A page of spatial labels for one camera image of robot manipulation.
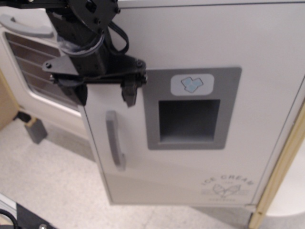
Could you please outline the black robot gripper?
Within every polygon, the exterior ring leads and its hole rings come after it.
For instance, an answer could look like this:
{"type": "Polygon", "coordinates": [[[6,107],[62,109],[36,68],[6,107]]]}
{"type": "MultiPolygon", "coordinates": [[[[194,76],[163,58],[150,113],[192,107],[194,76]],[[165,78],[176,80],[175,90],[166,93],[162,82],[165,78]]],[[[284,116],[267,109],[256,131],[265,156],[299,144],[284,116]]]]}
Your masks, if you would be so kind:
{"type": "Polygon", "coordinates": [[[58,45],[63,56],[47,60],[42,69],[59,79],[77,82],[59,82],[63,93],[77,105],[85,106],[87,86],[83,83],[120,83],[122,98],[128,107],[136,103],[137,89],[146,83],[144,61],[117,53],[107,36],[79,46],[58,37],[58,45]]]}

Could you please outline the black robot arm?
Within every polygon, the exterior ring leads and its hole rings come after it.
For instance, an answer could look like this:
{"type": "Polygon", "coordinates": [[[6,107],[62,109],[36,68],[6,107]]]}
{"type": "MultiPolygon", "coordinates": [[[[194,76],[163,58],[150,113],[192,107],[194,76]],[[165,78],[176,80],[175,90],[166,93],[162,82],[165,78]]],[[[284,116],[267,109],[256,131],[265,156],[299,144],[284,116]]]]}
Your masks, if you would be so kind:
{"type": "Polygon", "coordinates": [[[146,64],[126,54],[129,45],[119,50],[112,43],[112,31],[129,40],[113,22],[121,11],[117,1],[18,0],[16,5],[46,10],[63,56],[46,61],[43,69],[67,97],[86,105],[89,84],[119,84],[127,106],[135,105],[137,89],[146,83],[146,64]]]}

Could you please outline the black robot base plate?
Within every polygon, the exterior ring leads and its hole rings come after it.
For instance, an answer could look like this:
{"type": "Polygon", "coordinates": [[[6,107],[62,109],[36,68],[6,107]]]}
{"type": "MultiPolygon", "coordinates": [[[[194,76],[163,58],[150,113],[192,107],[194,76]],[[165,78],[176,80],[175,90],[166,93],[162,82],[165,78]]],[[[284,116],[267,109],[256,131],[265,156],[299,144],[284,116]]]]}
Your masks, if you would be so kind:
{"type": "Polygon", "coordinates": [[[53,224],[39,217],[18,203],[9,205],[0,202],[0,215],[5,216],[9,224],[1,225],[1,229],[56,229],[53,224]]]}

